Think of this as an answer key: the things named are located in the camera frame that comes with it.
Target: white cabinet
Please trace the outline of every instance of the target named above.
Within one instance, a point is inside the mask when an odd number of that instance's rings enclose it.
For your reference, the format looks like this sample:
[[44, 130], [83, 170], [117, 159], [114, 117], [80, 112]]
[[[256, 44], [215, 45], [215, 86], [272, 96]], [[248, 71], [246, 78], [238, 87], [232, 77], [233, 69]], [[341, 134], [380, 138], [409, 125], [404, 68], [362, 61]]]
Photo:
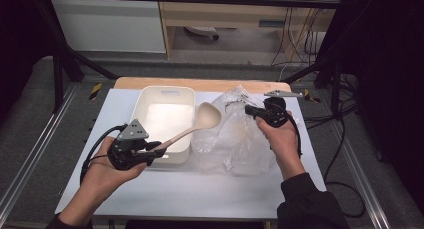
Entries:
[[52, 0], [77, 51], [166, 53], [157, 2]]

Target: floor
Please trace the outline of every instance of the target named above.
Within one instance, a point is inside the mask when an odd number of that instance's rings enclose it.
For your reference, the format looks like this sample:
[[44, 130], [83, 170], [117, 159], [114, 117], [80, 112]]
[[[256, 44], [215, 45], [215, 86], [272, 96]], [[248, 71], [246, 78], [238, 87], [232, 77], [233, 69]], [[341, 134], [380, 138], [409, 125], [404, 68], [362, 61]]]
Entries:
[[[286, 61], [281, 53], [277, 54], [279, 42], [275, 32], [218, 29], [218, 33], [220, 38], [214, 41], [179, 28], [171, 59], [156, 56], [138, 58], [133, 62], [113, 62], [102, 58], [99, 64], [125, 76], [265, 81], [287, 77], [306, 66], [306, 63], [290, 64], [287, 67], [285, 64], [269, 66]], [[1, 214], [2, 219], [7, 217], [4, 228], [43, 228], [50, 220], [60, 199], [60, 192], [66, 186], [85, 140], [90, 135], [90, 128], [95, 123], [107, 90], [114, 83], [99, 77], [88, 68], [84, 67], [83, 71], [87, 76], [82, 83], [66, 83], [67, 88], [75, 88], [75, 96], [69, 102], [58, 126], [52, 128], [51, 138], [42, 146], [42, 155], [34, 154], [33, 147], [39, 143], [39, 136], [52, 118], [53, 73], [48, 58], [34, 66], [34, 73], [22, 97], [13, 106], [7, 121], [0, 125], [0, 140], [3, 142], [1, 158], [11, 158], [10, 155], [13, 155], [8, 163], [0, 164], [0, 171], [7, 172], [2, 173], [0, 178], [2, 195], [7, 195], [25, 160], [31, 156], [38, 158], [33, 167], [26, 168], [28, 178], [22, 181], [23, 185], [17, 186], [20, 188], [19, 197], [9, 203], [13, 207]], [[312, 73], [291, 85], [296, 92], [305, 93], [305, 89], [308, 89], [310, 96], [314, 98], [299, 100], [305, 118], [329, 114], [325, 101], [330, 95], [330, 88], [314, 88], [314, 77], [315, 74]], [[102, 89], [94, 101], [88, 100], [91, 90], [98, 82], [102, 83]], [[342, 93], [342, 99], [348, 97], [349, 93]], [[377, 160], [373, 142], [364, 128], [360, 112], [347, 115], [344, 122], [347, 136], [345, 145], [347, 141], [348, 147], [353, 148], [389, 228], [424, 228], [422, 214], [408, 196], [393, 168], [390, 164]], [[322, 172], [328, 167], [339, 145], [339, 129], [338, 122], [329, 122], [308, 130]], [[352, 172], [355, 168], [351, 168], [346, 151], [348, 149], [337, 158], [329, 177], [358, 188], [358, 180]], [[344, 212], [357, 214], [360, 211], [361, 201], [349, 189], [328, 186], [328, 190], [336, 195]], [[370, 208], [361, 217], [347, 220], [352, 228], [388, 228], [375, 224]], [[105, 222], [99, 222], [96, 228], [105, 227], [103, 224]]]

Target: black sleeve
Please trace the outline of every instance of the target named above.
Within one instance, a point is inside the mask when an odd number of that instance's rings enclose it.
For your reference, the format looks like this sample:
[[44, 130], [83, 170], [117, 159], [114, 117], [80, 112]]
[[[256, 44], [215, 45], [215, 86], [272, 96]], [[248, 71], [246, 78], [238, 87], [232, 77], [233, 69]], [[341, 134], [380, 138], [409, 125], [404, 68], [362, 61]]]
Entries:
[[50, 221], [49, 225], [47, 225], [46, 229], [91, 229], [90, 225], [86, 227], [78, 227], [78, 226], [69, 226], [63, 223], [58, 218], [59, 214], [56, 214], [53, 219]]
[[339, 203], [319, 191], [303, 173], [281, 183], [285, 202], [277, 209], [278, 228], [349, 228]]

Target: beige ladle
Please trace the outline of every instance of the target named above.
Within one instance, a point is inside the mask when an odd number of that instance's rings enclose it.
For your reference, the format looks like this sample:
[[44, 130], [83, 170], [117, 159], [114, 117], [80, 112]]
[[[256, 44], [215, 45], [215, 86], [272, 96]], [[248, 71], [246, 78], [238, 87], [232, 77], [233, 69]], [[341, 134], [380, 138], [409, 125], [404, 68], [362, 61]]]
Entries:
[[158, 150], [158, 149], [164, 149], [168, 148], [172, 144], [174, 144], [176, 141], [180, 140], [184, 136], [199, 130], [199, 129], [210, 129], [216, 127], [221, 122], [221, 112], [214, 107], [212, 104], [208, 102], [204, 102], [200, 104], [196, 118], [194, 121], [194, 126], [190, 127], [189, 129], [181, 132], [180, 134], [174, 136], [173, 138], [169, 139], [168, 141], [160, 144], [159, 146], [152, 149]]

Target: clear plastic bag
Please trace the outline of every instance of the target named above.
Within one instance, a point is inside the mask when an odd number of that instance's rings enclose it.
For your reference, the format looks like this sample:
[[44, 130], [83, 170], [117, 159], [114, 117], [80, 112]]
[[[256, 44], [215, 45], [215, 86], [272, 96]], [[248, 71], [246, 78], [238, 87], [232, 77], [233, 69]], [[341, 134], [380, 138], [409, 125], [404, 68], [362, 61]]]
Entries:
[[222, 114], [221, 123], [212, 129], [194, 132], [191, 147], [202, 173], [258, 175], [267, 172], [275, 162], [269, 142], [252, 116], [245, 114], [250, 104], [263, 102], [238, 86], [212, 102]]

